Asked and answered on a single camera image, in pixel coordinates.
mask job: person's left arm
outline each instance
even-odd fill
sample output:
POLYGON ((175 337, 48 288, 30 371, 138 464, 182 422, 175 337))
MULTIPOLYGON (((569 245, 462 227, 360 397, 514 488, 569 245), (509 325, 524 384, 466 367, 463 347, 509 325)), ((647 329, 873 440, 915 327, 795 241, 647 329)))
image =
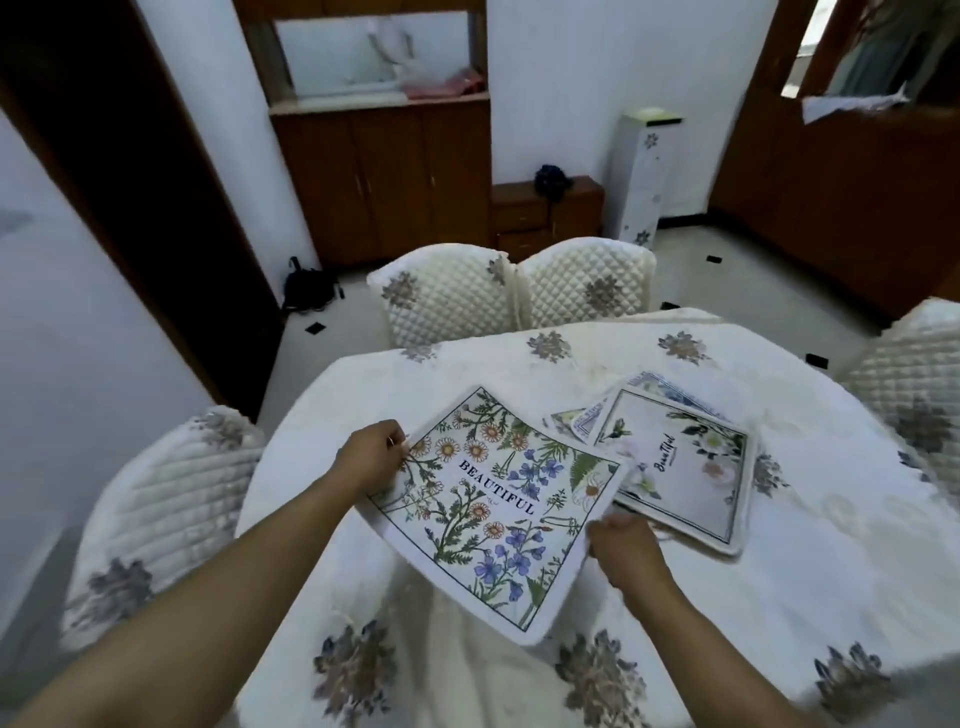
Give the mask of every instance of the person's left arm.
POLYGON ((403 439, 393 420, 354 432, 323 477, 110 630, 11 727, 214 725, 253 672, 341 518, 396 475, 403 439))

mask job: hand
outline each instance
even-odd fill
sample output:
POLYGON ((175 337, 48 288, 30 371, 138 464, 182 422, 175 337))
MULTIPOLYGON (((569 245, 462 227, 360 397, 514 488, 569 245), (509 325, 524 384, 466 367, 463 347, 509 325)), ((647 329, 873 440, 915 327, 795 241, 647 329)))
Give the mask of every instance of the hand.
POLYGON ((616 589, 623 592, 631 612, 645 600, 678 592, 673 574, 663 560, 657 536, 642 516, 613 513, 587 524, 590 556, 616 589))
POLYGON ((396 420, 358 429, 337 450, 328 474, 343 481, 354 500, 379 493, 390 486, 407 454, 405 439, 396 420))

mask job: dining table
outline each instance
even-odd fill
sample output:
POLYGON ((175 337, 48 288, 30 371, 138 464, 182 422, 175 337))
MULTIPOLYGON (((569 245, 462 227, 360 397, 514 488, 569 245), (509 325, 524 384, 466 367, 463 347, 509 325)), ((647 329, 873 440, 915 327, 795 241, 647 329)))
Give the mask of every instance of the dining table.
MULTIPOLYGON (((853 721, 896 675, 960 654, 960 517, 910 449, 827 374, 680 308, 342 358, 264 451, 237 535, 298 495, 353 430, 418 429, 472 385, 537 422, 649 371, 760 442, 736 558, 659 531, 677 584, 788 698, 853 721)), ((587 558, 547 637, 474 618, 351 510, 240 692, 246 728, 680 726, 656 649, 587 558)))

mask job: dining chair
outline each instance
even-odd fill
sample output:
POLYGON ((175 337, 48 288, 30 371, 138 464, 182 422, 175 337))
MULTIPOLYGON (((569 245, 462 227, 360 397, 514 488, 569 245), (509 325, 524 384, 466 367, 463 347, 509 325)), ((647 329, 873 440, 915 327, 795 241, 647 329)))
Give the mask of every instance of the dining chair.
POLYGON ((367 276, 395 347, 516 331, 514 266, 506 253, 441 243, 367 276))
POLYGON ((650 308, 657 258, 603 237, 552 245, 516 266, 522 328, 630 316, 650 308))
POLYGON ((920 303, 836 379, 960 497, 960 303, 920 303))
POLYGON ((84 649, 233 540, 266 437, 214 406, 125 465, 84 526, 60 646, 84 649))

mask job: person's right arm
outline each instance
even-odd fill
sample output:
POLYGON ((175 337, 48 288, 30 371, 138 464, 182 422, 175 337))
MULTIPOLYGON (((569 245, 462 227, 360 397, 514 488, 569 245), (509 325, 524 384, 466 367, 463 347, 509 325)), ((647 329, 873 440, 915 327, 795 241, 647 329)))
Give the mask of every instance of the person's right arm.
POLYGON ((616 514, 588 525, 590 553, 623 592, 698 728, 811 728, 801 713, 687 600, 646 520, 616 514))

